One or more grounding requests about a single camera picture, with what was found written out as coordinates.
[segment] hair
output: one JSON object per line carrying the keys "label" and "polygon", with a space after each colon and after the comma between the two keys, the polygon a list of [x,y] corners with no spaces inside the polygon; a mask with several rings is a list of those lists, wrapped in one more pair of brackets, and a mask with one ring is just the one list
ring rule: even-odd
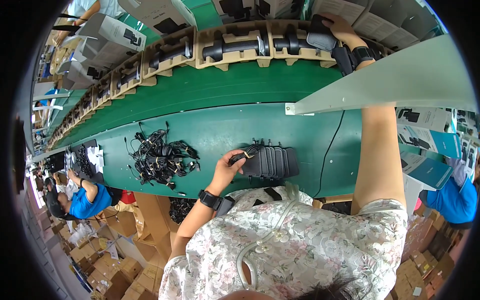
{"label": "hair", "polygon": [[356,284],[359,277],[336,276],[328,286],[317,284],[311,290],[290,300],[361,300],[372,289]]}

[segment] blue shirt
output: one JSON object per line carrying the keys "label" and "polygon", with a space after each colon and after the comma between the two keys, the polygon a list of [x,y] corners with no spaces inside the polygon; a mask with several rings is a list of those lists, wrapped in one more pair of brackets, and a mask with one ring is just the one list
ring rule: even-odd
{"label": "blue shirt", "polygon": [[450,177],[441,190],[428,191],[427,204],[450,223],[471,222],[477,211],[477,190],[468,179],[460,188]]}
{"label": "blue shirt", "polygon": [[74,192],[72,196],[72,205],[69,214],[79,219],[86,219],[100,213],[102,210],[112,205],[112,197],[108,193],[104,185],[97,184],[98,192],[90,203],[87,199],[86,190],[80,188],[78,192]]}

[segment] metal bracket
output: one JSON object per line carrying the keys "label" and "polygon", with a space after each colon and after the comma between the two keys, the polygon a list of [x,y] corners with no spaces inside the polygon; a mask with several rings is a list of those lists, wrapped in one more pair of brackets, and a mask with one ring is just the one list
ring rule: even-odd
{"label": "metal bracket", "polygon": [[[295,116],[295,103],[285,103],[285,114],[289,116]],[[314,113],[311,114],[299,114],[297,116],[314,116]]]}

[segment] woman's arm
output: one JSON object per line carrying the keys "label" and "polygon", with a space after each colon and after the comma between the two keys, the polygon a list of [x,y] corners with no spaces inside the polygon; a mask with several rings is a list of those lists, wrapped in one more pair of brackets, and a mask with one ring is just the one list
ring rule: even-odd
{"label": "woman's arm", "polygon": [[[367,46],[343,18],[329,13],[322,16],[333,21],[322,22],[350,50]],[[374,62],[375,60],[363,61],[356,70]],[[363,108],[361,113],[360,165],[351,213],[357,214],[366,204],[378,199],[395,199],[406,207],[395,108]]]}
{"label": "woman's arm", "polygon": [[[73,182],[75,182],[76,185],[80,186],[81,179],[77,175],[75,175],[75,172],[73,172],[72,169],[68,170],[68,177]],[[98,187],[85,179],[82,181],[82,185],[80,187],[85,189],[87,200],[90,203],[93,203],[93,201],[95,200],[96,194],[98,193]]]}
{"label": "woman's arm", "polygon": [[[232,150],[222,156],[216,164],[212,182],[205,191],[214,196],[220,196],[223,190],[230,184],[237,171],[243,174],[241,166],[245,163],[245,158],[237,161],[231,167],[228,166],[228,160],[235,154],[242,152],[243,150]],[[213,212],[212,208],[200,203],[200,199],[197,200],[177,231],[177,235],[172,244],[172,254],[168,260],[179,255],[185,255],[185,248],[188,241],[190,241],[200,227],[212,219]]]}

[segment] worker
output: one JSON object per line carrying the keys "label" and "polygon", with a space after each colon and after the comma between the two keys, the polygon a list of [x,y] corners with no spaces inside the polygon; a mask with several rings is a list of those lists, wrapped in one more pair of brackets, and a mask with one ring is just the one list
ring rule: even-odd
{"label": "worker", "polygon": [[[443,188],[436,191],[423,190],[419,199],[426,206],[423,216],[428,217],[433,209],[444,217],[453,229],[470,229],[477,212],[477,188],[467,178],[468,168],[460,158],[446,158],[453,168],[452,176]],[[475,164],[474,182],[480,186],[480,163]]]}
{"label": "worker", "polygon": [[[69,15],[79,17],[79,19],[68,19],[68,24],[74,26],[82,25],[97,12],[115,19],[126,13],[117,0],[71,0],[67,12]],[[70,31],[58,31],[54,37],[55,45],[59,47],[69,33]]]}
{"label": "worker", "polygon": [[57,181],[54,178],[49,178],[46,182],[47,208],[52,216],[65,220],[87,219],[104,209],[117,213],[133,212],[136,207],[136,202],[125,204],[120,201],[122,190],[81,179],[71,169],[68,170],[68,177],[80,187],[78,192],[72,193],[71,199],[65,192],[57,192]]}
{"label": "worker", "polygon": [[[366,47],[343,18],[324,17],[350,50]],[[362,61],[357,70],[372,63]],[[234,206],[212,219],[212,203],[245,163],[242,158],[229,167],[243,150],[230,151],[178,228],[159,300],[385,299],[407,233],[396,115],[394,107],[361,113],[351,216],[313,208],[298,188],[278,186],[232,192]]]}

